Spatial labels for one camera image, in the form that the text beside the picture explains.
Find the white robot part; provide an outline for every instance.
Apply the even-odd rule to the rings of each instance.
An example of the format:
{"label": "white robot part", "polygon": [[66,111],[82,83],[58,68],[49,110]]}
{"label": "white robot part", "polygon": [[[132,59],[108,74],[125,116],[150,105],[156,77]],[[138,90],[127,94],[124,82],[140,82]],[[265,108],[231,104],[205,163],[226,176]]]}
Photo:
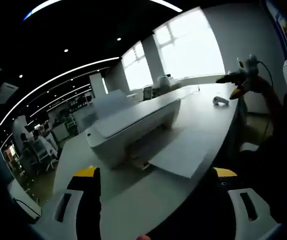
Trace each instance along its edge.
{"label": "white robot part", "polygon": [[220,96],[215,96],[215,97],[213,98],[213,100],[212,100],[212,103],[213,103],[214,105],[218,105],[219,103],[223,103],[223,104],[228,105],[228,104],[229,104],[229,101],[228,101],[227,99],[224,99],[224,98],[220,97]]}

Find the desk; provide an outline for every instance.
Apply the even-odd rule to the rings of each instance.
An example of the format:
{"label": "desk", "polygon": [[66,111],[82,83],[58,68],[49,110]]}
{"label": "desk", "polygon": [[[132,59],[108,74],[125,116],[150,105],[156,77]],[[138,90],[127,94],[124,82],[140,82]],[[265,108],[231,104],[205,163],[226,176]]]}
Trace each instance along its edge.
{"label": "desk", "polygon": [[[160,101],[181,99],[171,132],[191,129],[216,136],[212,138],[196,177],[189,179],[159,168],[148,168],[147,171],[129,166],[108,169],[90,147],[87,148],[87,137],[82,133],[67,141],[63,148],[53,192],[66,188],[79,169],[98,166],[101,172],[101,239],[133,240],[148,233],[185,201],[215,159],[236,117],[238,101],[230,101],[229,106],[217,106],[213,105],[213,98],[228,99],[234,88],[229,83],[212,83],[200,85],[198,91],[198,86],[192,85],[158,97]],[[175,138],[176,134],[167,137]]]}

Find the ceiling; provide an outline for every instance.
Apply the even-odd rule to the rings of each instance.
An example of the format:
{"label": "ceiling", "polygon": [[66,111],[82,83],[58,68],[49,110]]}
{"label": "ceiling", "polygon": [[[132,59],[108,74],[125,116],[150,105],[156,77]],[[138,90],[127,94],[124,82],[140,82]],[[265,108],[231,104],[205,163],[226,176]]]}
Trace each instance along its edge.
{"label": "ceiling", "polygon": [[[25,16],[45,0],[0,1],[0,84],[19,87],[0,105],[0,122],[25,95],[46,81],[76,67],[121,57],[139,40],[179,13],[150,0],[62,0]],[[183,11],[228,1],[167,0]],[[62,76],[25,99],[4,122],[30,116],[57,97],[89,83],[84,73],[107,68],[118,60],[82,68]]]}

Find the bright window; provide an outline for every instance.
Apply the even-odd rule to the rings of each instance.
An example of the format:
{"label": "bright window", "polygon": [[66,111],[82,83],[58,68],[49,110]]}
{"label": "bright window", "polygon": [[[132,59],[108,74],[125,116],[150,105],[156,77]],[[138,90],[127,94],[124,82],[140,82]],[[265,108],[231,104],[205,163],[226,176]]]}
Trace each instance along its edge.
{"label": "bright window", "polygon": [[122,56],[122,65],[131,91],[153,84],[141,42],[136,43]]}
{"label": "bright window", "polygon": [[200,8],[171,19],[154,33],[165,73],[175,80],[225,74],[215,35]]}

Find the table surface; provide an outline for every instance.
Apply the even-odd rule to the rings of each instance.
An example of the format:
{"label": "table surface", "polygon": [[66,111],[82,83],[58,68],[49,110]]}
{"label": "table surface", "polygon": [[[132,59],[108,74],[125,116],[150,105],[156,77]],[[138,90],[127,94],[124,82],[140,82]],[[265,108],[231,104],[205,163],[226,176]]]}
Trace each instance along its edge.
{"label": "table surface", "polygon": [[189,179],[157,167],[140,171],[126,164],[109,169],[92,152],[83,132],[64,145],[53,193],[65,189],[79,169],[90,165],[100,167],[101,238],[133,240],[148,233],[184,202],[215,159],[233,122],[238,101],[232,100],[228,106],[213,105],[213,98],[229,99],[234,88],[229,83],[202,84],[199,85],[200,90],[192,85],[160,98],[161,101],[181,99],[177,121],[170,134],[165,135],[167,140],[176,139],[178,133],[187,130],[194,133],[202,131],[211,136],[209,150],[197,169],[196,177]]}

